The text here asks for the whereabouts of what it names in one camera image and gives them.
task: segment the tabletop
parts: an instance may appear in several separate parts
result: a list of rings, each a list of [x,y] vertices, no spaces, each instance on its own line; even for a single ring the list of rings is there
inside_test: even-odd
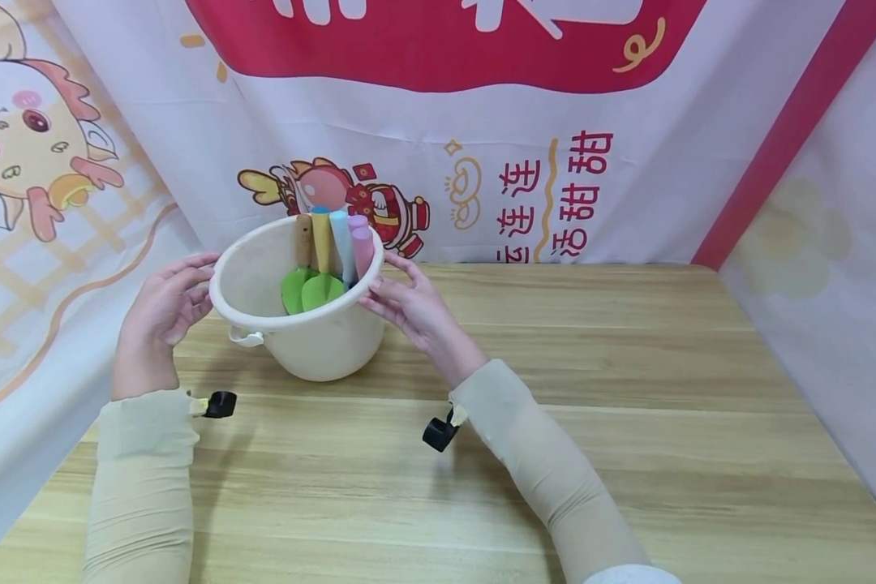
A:
[[[445,300],[579,443],[683,582],[876,583],[876,504],[715,273],[695,266],[428,265]],[[198,419],[192,582],[563,582],[552,543],[467,426],[421,434],[449,388],[388,329],[314,384],[211,316],[183,386]],[[92,430],[0,546],[1,582],[77,582]]]

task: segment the cartoon character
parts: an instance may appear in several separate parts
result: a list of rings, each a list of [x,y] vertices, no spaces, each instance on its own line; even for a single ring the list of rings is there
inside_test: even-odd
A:
[[[385,247],[401,257],[415,257],[424,245],[418,232],[428,228],[430,205],[420,196],[407,200],[395,185],[372,182],[376,180],[372,165],[357,165],[353,171],[356,181],[334,162],[316,158],[273,166],[268,174],[243,170],[237,181],[253,193],[257,204],[283,203],[289,215],[310,213],[315,207],[346,208],[350,215],[364,215]]]
[[[54,62],[25,58],[19,25],[0,7],[0,228],[12,231],[28,208],[32,232],[56,238],[62,211],[88,193],[123,186],[113,140],[84,101],[88,89]]]

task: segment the beige arm sleeve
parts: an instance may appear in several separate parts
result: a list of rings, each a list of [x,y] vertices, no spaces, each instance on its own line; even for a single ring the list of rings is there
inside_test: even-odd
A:
[[[188,466],[198,441],[191,414],[199,406],[171,389],[101,410],[82,582],[187,584]]]
[[[584,453],[504,362],[483,365],[451,401],[548,528],[568,584],[612,566],[649,564]]]

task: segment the gold decorative swirl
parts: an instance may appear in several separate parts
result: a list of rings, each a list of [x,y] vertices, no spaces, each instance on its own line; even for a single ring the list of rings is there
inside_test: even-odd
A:
[[[623,47],[623,56],[628,61],[622,67],[614,68],[614,73],[626,73],[633,71],[646,57],[652,55],[665,38],[665,18],[659,17],[659,21],[655,24],[655,38],[649,44],[646,43],[646,38],[642,35],[633,35],[626,39],[626,45]]]
[[[532,253],[532,260],[538,264],[539,258],[542,257],[542,250],[545,244],[548,243],[548,218],[552,214],[552,208],[555,207],[555,196],[552,194],[552,188],[555,186],[557,178],[557,138],[552,138],[552,142],[548,146],[548,180],[545,183],[545,210],[542,213],[542,239],[535,246],[535,252]]]

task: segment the yellow flower pattern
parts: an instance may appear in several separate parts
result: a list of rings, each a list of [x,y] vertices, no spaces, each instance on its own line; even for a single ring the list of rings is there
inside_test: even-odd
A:
[[[751,294],[812,298],[827,287],[831,265],[845,259],[852,235],[818,185],[783,178],[734,248],[732,262]]]

